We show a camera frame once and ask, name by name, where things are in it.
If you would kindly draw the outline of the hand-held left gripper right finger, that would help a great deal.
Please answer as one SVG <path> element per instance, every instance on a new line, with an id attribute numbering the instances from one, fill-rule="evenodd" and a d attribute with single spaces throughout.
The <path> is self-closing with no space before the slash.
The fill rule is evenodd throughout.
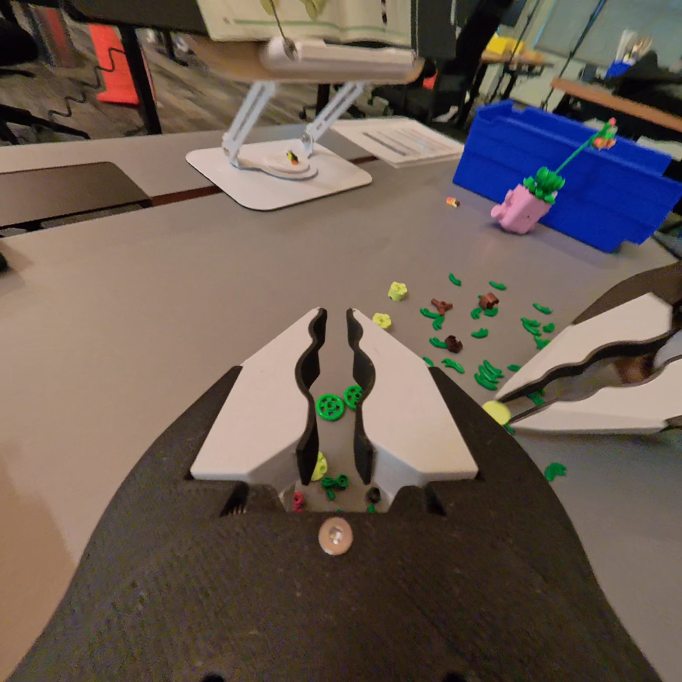
<path id="1" fill-rule="evenodd" d="M 354 463 L 389 502 L 403 488 L 473 480 L 479 468 L 429 366 L 361 311 L 346 311 L 355 408 Z"/>

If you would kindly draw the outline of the white book stand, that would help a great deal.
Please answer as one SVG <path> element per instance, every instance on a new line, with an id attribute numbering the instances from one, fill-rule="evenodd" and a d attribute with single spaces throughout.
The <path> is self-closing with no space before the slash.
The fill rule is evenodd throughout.
<path id="1" fill-rule="evenodd" d="M 273 211 L 372 183 L 369 173 L 319 143 L 368 84 L 406 84 L 423 60 L 409 48 L 327 44 L 322 39 L 268 42 L 193 40 L 197 55 L 231 79 L 251 84 L 219 147 L 187 154 L 187 162 L 246 209 Z M 342 83 L 298 139 L 246 143 L 274 97 L 289 83 Z M 297 166 L 287 150 L 299 158 Z"/>

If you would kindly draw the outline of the blue plastic bin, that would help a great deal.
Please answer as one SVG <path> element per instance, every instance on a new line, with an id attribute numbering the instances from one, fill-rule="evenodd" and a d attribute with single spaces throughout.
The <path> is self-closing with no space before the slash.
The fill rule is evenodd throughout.
<path id="1" fill-rule="evenodd" d="M 510 101 L 479 108 L 453 183 L 500 203 L 508 190 L 541 167 L 565 185 L 541 224 L 600 251 L 644 243 L 681 200 L 681 183 L 665 175 L 669 155 L 616 136 L 611 149 L 587 147 L 561 162 L 594 130 Z"/>

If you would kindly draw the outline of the scattered green leaf pieces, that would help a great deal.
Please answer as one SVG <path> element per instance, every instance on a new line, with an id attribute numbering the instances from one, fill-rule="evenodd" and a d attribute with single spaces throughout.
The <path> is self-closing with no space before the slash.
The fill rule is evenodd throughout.
<path id="1" fill-rule="evenodd" d="M 502 305 L 503 308 L 507 305 L 504 299 L 504 292 L 508 291 L 508 287 L 503 282 L 496 282 L 489 280 L 484 282 L 488 288 L 483 292 L 483 294 L 494 293 L 498 298 L 500 293 L 503 295 Z M 511 380 L 512 376 L 518 373 L 522 365 L 519 363 L 508 363 L 507 366 L 502 369 L 497 367 L 495 364 L 491 363 L 492 358 L 492 340 L 505 340 L 507 341 L 508 334 L 503 337 L 503 332 L 505 334 L 511 329 L 511 331 L 516 331 L 516 328 L 509 328 L 508 326 L 502 327 L 502 322 L 493 323 L 490 327 L 491 320 L 495 317 L 486 317 L 481 314 L 481 310 L 478 308 L 478 298 L 476 297 L 476 305 L 472 304 L 472 310 L 469 311 L 466 307 L 468 299 L 465 300 L 464 294 L 458 294 L 459 298 L 456 298 L 454 303 L 444 300 L 445 302 L 452 303 L 453 308 L 446 312 L 445 316 L 439 316 L 437 311 L 430 304 L 430 308 L 422 307 L 420 308 L 420 314 L 429 319 L 431 322 L 432 330 L 436 333 L 435 336 L 429 338 L 429 344 L 436 349 L 439 349 L 442 353 L 447 353 L 448 356 L 443 356 L 439 361 L 445 367 L 448 367 L 459 374 L 469 374 L 473 380 L 486 391 L 491 391 L 496 393 L 505 380 Z M 450 315 L 451 320 L 450 327 L 456 322 L 458 324 L 457 329 L 452 329 L 453 333 L 448 333 L 448 329 L 443 330 L 443 325 L 448 323 L 448 315 Z M 533 342 L 535 344 L 535 350 L 537 352 L 544 349 L 552 340 L 551 335 L 555 333 L 557 328 L 555 322 L 550 319 L 549 322 L 540 322 L 538 319 L 529 316 L 518 316 L 518 324 L 521 325 L 525 332 L 532 335 Z M 458 354 L 453 354 L 448 352 L 445 347 L 444 339 L 449 336 L 454 335 L 463 343 L 463 350 Z M 456 359 L 457 356 L 465 354 L 464 365 L 461 359 Z M 515 430 L 512 428 L 510 422 L 502 426 L 510 435 L 515 435 Z M 567 468 L 565 465 L 553 462 L 546 467 L 543 473 L 546 480 L 553 482 L 558 477 L 567 476 Z"/>

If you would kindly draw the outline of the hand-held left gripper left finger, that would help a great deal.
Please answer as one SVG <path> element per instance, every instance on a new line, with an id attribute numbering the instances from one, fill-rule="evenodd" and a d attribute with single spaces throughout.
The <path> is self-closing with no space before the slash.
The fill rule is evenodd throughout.
<path id="1" fill-rule="evenodd" d="M 236 379 L 200 447 L 195 480 L 307 486 L 319 455 L 311 387 L 320 374 L 328 312 L 313 308 L 235 370 Z"/>

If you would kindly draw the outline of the pile of small mixed pieces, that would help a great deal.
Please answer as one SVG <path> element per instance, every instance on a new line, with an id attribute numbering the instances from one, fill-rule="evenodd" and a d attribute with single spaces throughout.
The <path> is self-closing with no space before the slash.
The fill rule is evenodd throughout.
<path id="1" fill-rule="evenodd" d="M 290 512 L 301 514 L 312 511 L 363 512 L 382 511 L 384 494 L 375 485 L 364 484 L 338 467 L 331 466 L 321 451 L 307 486 L 297 484 L 286 495 Z"/>

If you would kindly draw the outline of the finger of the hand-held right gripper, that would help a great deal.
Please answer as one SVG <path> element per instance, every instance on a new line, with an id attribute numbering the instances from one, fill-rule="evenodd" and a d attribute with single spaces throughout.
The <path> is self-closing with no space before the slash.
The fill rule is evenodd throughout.
<path id="1" fill-rule="evenodd" d="M 673 304 L 646 293 L 569 325 L 507 380 L 497 400 L 509 402 L 534 393 L 601 359 L 657 350 L 672 336 L 674 317 Z"/>
<path id="2" fill-rule="evenodd" d="M 582 400 L 554 401 L 511 419 L 518 431 L 655 434 L 681 425 L 681 359 L 647 380 L 601 388 Z"/>

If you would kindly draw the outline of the open instruction booklet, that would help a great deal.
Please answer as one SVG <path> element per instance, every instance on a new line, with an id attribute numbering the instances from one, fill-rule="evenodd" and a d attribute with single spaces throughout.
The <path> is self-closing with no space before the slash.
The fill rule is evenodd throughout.
<path id="1" fill-rule="evenodd" d="M 275 37 L 412 44 L 411 1 L 198 1 L 215 42 Z"/>

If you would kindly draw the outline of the pink brick flowerpot model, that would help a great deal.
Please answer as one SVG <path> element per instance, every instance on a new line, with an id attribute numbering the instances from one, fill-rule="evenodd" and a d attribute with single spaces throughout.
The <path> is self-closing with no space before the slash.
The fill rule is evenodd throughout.
<path id="1" fill-rule="evenodd" d="M 612 148 L 616 144 L 617 120 L 611 117 L 581 146 L 575 149 L 556 169 L 542 166 L 534 175 L 524 178 L 513 190 L 509 190 L 502 203 L 491 210 L 491 217 L 506 232 L 527 234 L 555 205 L 558 192 L 565 186 L 561 172 L 588 149 L 597 151 Z"/>

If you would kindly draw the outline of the white printed paper sheet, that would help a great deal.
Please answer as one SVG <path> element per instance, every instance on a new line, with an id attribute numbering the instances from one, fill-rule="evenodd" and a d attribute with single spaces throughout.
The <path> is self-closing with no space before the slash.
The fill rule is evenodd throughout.
<path id="1" fill-rule="evenodd" d="M 339 120 L 337 134 L 393 168 L 457 161 L 465 145 L 406 117 Z"/>

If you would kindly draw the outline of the orange red panel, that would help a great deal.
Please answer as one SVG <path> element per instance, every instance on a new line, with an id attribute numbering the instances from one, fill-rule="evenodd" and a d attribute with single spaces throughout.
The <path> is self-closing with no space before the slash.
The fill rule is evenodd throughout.
<path id="1" fill-rule="evenodd" d="M 87 26 L 98 60 L 97 74 L 104 83 L 96 96 L 98 101 L 128 107 L 139 106 L 139 97 L 119 34 L 108 25 Z"/>

